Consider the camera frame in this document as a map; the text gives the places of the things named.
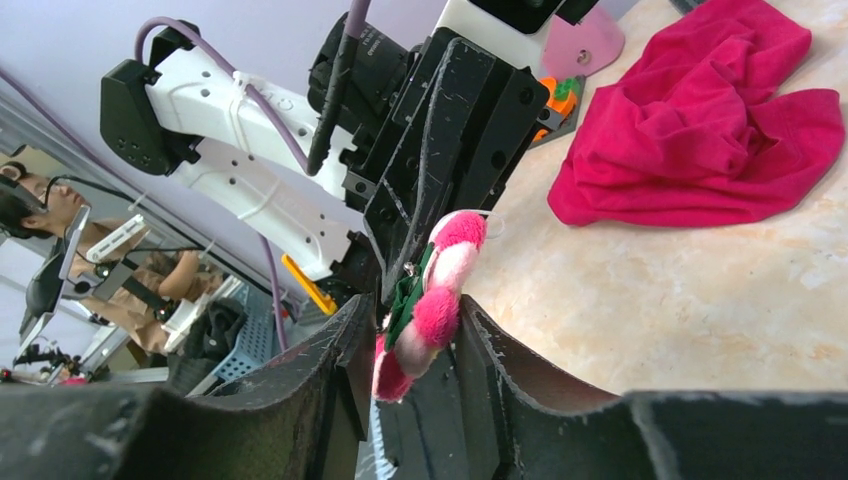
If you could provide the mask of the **magenta garment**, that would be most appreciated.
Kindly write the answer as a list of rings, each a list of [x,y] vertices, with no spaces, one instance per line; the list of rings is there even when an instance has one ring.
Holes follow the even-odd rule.
[[[779,94],[811,32],[764,1],[708,1],[599,88],[548,193],[564,224],[753,223],[795,206],[846,138],[832,89]]]

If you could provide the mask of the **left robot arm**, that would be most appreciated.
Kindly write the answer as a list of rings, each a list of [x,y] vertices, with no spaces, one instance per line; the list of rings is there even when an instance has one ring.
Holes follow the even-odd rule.
[[[101,81],[103,140],[213,200],[332,292],[389,301],[445,214],[488,208],[542,127],[547,14],[451,1],[410,51],[356,1],[300,96],[187,22],[148,20]]]

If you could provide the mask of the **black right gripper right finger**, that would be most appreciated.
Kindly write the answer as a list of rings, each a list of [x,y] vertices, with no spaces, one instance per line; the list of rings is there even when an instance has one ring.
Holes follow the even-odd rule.
[[[843,479],[842,392],[615,395],[505,333],[469,296],[456,341],[473,479]]]

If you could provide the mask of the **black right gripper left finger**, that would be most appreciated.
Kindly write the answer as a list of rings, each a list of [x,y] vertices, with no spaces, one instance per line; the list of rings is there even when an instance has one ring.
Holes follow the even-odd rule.
[[[5,387],[5,479],[351,479],[368,429],[374,299],[206,396],[152,384]]]

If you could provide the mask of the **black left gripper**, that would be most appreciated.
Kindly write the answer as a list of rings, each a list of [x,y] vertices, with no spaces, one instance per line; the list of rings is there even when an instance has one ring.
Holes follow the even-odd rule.
[[[365,210],[366,231],[381,267],[375,288],[381,305],[391,302],[403,264],[420,253],[425,231],[443,209],[463,132],[494,64],[494,57],[448,28],[408,50],[363,25],[348,62],[351,71],[336,127],[353,135],[353,145],[339,155],[347,168],[342,199],[352,210]],[[495,206],[536,134],[549,97],[531,73],[521,70],[511,72],[495,93],[472,126],[476,137],[455,188],[455,209]],[[379,179],[370,200],[359,185]]]

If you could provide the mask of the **pink flower brooch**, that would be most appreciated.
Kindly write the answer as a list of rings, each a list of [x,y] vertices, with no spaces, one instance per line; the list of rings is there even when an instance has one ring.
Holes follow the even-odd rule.
[[[431,230],[418,262],[404,266],[389,313],[376,337],[372,397],[400,402],[416,379],[452,341],[459,326],[460,297],[494,218],[486,210],[464,209],[442,217]]]

